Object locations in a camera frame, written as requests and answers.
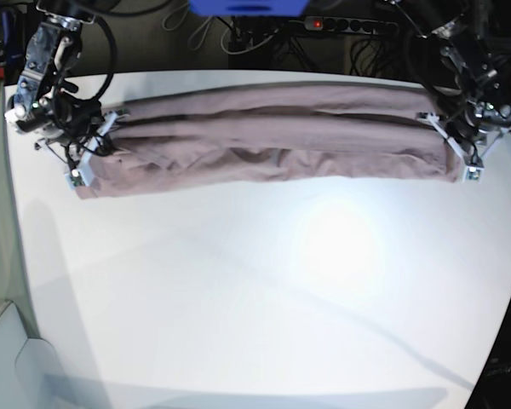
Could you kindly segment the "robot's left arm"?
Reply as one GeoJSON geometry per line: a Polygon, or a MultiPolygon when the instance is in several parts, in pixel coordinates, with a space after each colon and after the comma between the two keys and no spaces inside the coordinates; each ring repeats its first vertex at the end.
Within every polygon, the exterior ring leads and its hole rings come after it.
{"type": "Polygon", "coordinates": [[[405,66],[433,97],[439,112],[422,113],[420,119],[445,133],[470,157],[485,135],[511,133],[511,62],[498,62],[466,21],[467,5],[461,1],[392,1],[411,24],[404,36],[405,66]],[[449,70],[457,90],[442,91],[426,77],[431,53],[416,56],[414,43],[425,39],[437,47],[439,60],[449,70]]]}

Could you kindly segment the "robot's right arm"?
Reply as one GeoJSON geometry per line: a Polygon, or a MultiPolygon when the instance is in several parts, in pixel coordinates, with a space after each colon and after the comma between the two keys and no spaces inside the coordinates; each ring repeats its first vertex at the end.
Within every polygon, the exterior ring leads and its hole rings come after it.
{"type": "Polygon", "coordinates": [[[118,62],[118,47],[109,25],[85,10],[110,11],[117,1],[37,1],[43,15],[26,45],[25,65],[5,117],[22,135],[37,137],[34,149],[47,151],[70,167],[83,154],[105,157],[114,152],[100,98],[109,88],[118,62]],[[83,50],[85,25],[96,24],[110,50],[106,79],[89,98],[77,98],[78,86],[68,80],[83,50]]]}

